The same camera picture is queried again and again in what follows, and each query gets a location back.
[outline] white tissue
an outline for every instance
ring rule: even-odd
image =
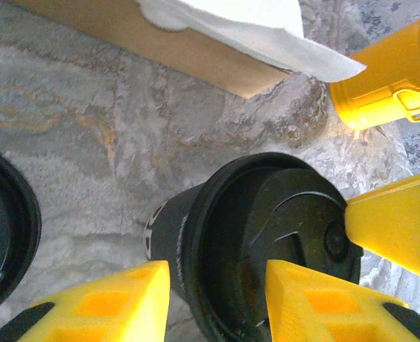
[[[298,0],[136,0],[170,31],[192,28],[260,61],[338,82],[366,66],[304,38]]]

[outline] marble countertop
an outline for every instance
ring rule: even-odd
[[[302,3],[307,37],[368,44],[350,0]],[[141,235],[164,200],[241,155],[296,155],[346,198],[408,177],[395,124],[356,133],[325,84],[294,74],[250,100],[0,1],[0,152],[31,183],[43,231],[0,326],[32,301],[145,261]],[[361,284],[420,313],[420,278],[373,254]],[[172,294],[167,341],[204,341]]]

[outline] black cup lid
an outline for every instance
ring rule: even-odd
[[[19,284],[40,239],[37,199],[20,172],[0,156],[0,304]]]

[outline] yellow plastic piece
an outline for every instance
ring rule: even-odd
[[[420,275],[420,175],[350,200],[345,224],[349,240]]]
[[[267,262],[273,342],[417,342],[384,303],[394,297],[282,260]]]
[[[330,85],[344,123],[364,130],[401,118],[420,122],[420,20],[351,57],[367,69]]]
[[[163,342],[170,295],[166,261],[53,294],[55,306],[20,342]]]

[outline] black container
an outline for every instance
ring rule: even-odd
[[[209,341],[271,341],[268,259],[358,283],[362,249],[346,237],[345,207],[297,158],[241,157],[156,210],[145,227],[146,254],[168,260],[172,289]]]
[[[39,245],[39,204],[29,184],[0,156],[0,304],[19,284]]]

